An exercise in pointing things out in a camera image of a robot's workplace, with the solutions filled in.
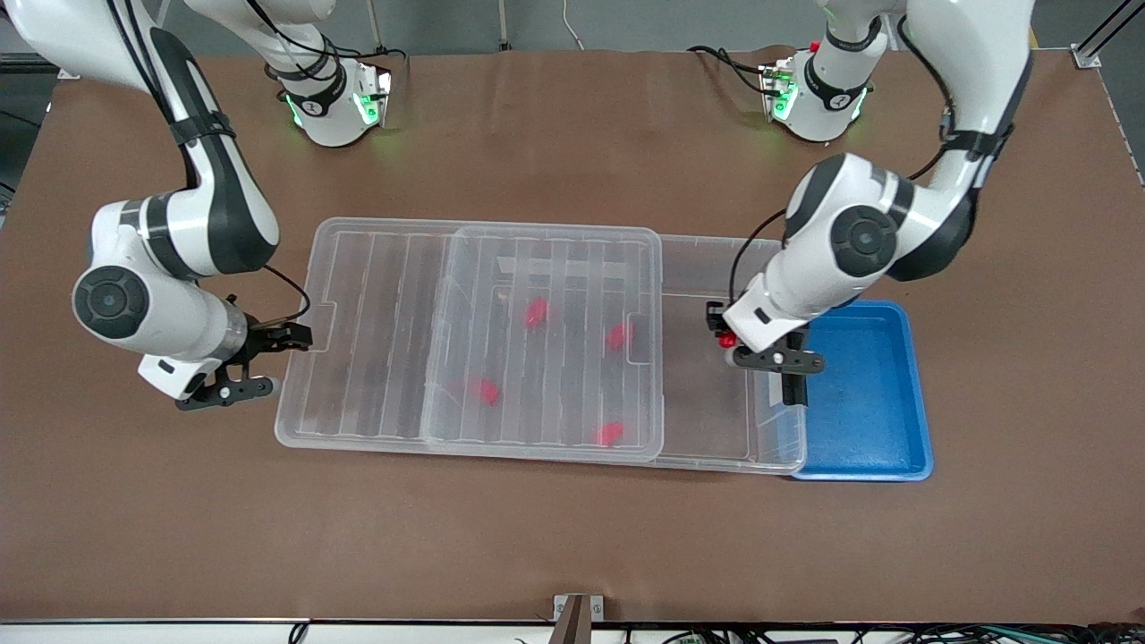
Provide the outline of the clear plastic storage box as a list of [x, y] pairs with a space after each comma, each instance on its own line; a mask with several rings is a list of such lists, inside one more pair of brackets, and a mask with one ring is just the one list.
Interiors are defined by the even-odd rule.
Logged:
[[[421, 437], [433, 453], [793, 474], [805, 410], [777, 374], [728, 364], [705, 325], [736, 238], [597, 225], [464, 225], [447, 238]], [[524, 325], [547, 298], [545, 325]], [[625, 351], [613, 325], [634, 325]], [[479, 402], [475, 384], [500, 387]], [[619, 445], [597, 429], [622, 421]]]

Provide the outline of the clear plastic box lid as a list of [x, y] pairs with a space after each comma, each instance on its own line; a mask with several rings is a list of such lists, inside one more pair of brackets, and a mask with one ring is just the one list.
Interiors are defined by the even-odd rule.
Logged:
[[289, 359], [281, 443], [443, 455], [423, 440], [421, 413], [447, 238], [464, 225], [481, 223], [331, 217], [319, 225], [306, 280], [311, 348]]

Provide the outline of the blue plastic tray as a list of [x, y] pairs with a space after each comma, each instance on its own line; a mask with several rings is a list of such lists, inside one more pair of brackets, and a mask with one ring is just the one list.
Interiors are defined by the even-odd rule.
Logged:
[[905, 309], [860, 299], [810, 325], [826, 370], [807, 379], [807, 456], [793, 479], [919, 482], [934, 456]]

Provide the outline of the brown paper table cover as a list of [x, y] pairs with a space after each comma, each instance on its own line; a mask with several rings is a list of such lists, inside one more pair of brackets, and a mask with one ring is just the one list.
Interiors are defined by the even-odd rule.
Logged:
[[[741, 237], [838, 149], [910, 172], [941, 99], [889, 55], [826, 148], [695, 55], [412, 61], [396, 133], [323, 149], [262, 66], [203, 69], [305, 277], [333, 215]], [[767, 474], [287, 448], [274, 401], [177, 411], [76, 322], [90, 217], [184, 184], [139, 91], [63, 81], [0, 231], [0, 620], [1145, 621], [1145, 189], [1103, 78], [1035, 54], [970, 243], [908, 311], [935, 468]]]

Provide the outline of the metal table edge bracket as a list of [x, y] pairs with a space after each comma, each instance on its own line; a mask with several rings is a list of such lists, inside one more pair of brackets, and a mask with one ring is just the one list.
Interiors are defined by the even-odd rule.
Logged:
[[555, 595], [553, 614], [555, 625], [548, 644], [592, 644], [593, 626], [605, 621], [605, 595]]

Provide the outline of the aluminium frame rail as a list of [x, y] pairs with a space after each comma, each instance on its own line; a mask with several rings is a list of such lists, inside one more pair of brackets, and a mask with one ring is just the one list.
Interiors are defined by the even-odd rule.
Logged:
[[1122, 0], [1083, 41], [1069, 45], [1074, 66], [1080, 70], [1101, 66], [1100, 50], [1134, 18], [1145, 11], [1145, 0]]

